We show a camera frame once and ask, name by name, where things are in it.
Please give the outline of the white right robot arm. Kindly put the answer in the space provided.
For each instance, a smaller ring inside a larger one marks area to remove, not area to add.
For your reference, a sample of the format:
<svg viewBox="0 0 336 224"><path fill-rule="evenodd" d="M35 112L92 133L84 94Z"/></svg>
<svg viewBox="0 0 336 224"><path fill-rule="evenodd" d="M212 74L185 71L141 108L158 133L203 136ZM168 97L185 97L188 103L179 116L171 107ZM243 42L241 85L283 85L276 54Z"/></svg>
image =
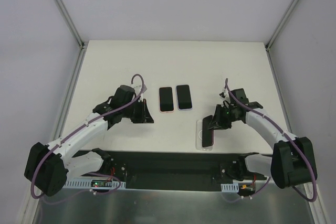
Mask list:
<svg viewBox="0 0 336 224"><path fill-rule="evenodd" d="M281 188L295 187L317 180L317 168L312 142L307 137L297 137L285 132L257 101L250 102L244 89L228 94L220 93L213 115L202 119L202 147L214 144L214 131L227 130L241 121L254 129L272 148L271 155L260 153L242 154L236 166L234 178L248 179L254 173L270 176Z"/></svg>

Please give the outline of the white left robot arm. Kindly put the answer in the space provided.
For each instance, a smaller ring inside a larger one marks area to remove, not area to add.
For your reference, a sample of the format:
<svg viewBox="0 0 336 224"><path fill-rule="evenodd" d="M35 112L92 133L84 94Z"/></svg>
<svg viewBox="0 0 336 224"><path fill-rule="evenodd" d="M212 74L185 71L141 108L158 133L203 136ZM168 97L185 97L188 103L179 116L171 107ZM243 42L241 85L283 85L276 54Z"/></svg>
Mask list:
<svg viewBox="0 0 336 224"><path fill-rule="evenodd" d="M96 172L99 176L112 176L112 160L106 151L96 147L85 155L75 154L123 118L130 119L134 124L153 123L146 99L142 98L145 90L145 85L141 86L139 93L133 87L121 85L113 96L98 104L72 132L48 144L38 142L32 146L24 172L31 182L32 197L38 198L35 188L51 197L67 181L90 172Z"/></svg>

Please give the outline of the clear phone case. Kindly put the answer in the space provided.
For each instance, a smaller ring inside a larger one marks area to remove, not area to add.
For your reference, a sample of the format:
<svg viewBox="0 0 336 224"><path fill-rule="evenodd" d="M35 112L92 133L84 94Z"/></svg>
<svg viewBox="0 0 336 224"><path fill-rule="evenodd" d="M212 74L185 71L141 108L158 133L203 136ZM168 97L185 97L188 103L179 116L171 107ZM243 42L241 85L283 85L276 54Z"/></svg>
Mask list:
<svg viewBox="0 0 336 224"><path fill-rule="evenodd" d="M203 147L202 146L202 121L198 120L196 121L196 140L195 140L195 146L196 149L199 151L203 151L203 152L210 152L212 151L213 147Z"/></svg>

